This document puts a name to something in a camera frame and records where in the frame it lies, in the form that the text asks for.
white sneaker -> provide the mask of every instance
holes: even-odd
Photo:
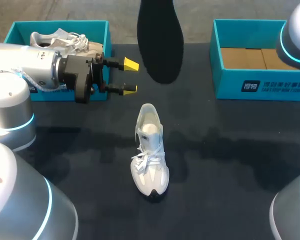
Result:
[[[141,153],[132,157],[130,167],[134,183],[146,196],[162,195],[168,187],[169,168],[165,160],[163,126],[152,104],[142,105],[135,134],[139,137]]]
[[[36,48],[49,48],[59,51],[63,58],[68,55],[77,55],[94,58],[103,52],[103,45],[88,41],[86,35],[66,32],[59,28],[55,33],[44,35],[33,32],[30,36],[30,45]]]

cardboard box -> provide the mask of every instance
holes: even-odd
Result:
[[[40,34],[54,33],[58,28],[61,28],[69,33],[85,34],[89,41],[103,44],[103,52],[105,57],[111,57],[112,45],[109,31],[109,22],[103,20],[84,20],[84,21],[16,21],[12,24],[4,43],[29,45],[30,35],[32,32]],[[103,79],[109,83],[109,68],[103,68]],[[36,89],[28,82],[30,96],[32,101],[74,101],[75,93],[73,90],[60,89],[53,92],[45,92]],[[95,91],[91,95],[91,101],[105,101],[107,93],[99,93]]]
[[[300,101],[300,70],[282,65],[275,55],[285,22],[214,20],[209,53],[217,99]],[[231,56],[231,49],[246,51],[235,50],[237,56]],[[229,63],[236,60],[240,67]]]

dark tablecloth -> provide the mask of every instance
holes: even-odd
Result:
[[[142,63],[137,45],[116,56]],[[78,240],[272,240],[269,208],[300,174],[300,102],[216,100],[209,44],[186,44],[178,79],[114,70],[138,93],[106,102],[34,102],[37,140],[20,155],[62,190]],[[135,124],[152,103],[164,129],[169,189],[145,200],[130,172]]]

concrete floor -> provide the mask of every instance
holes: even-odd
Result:
[[[299,2],[174,0],[174,6],[184,42],[199,43],[209,42],[213,19],[286,19]],[[139,7],[140,0],[0,0],[0,42],[13,21],[108,20],[113,43],[136,44]]]

black insole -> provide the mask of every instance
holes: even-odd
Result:
[[[183,61],[184,36],[173,0],[141,0],[137,39],[151,78],[161,84],[175,81]]]

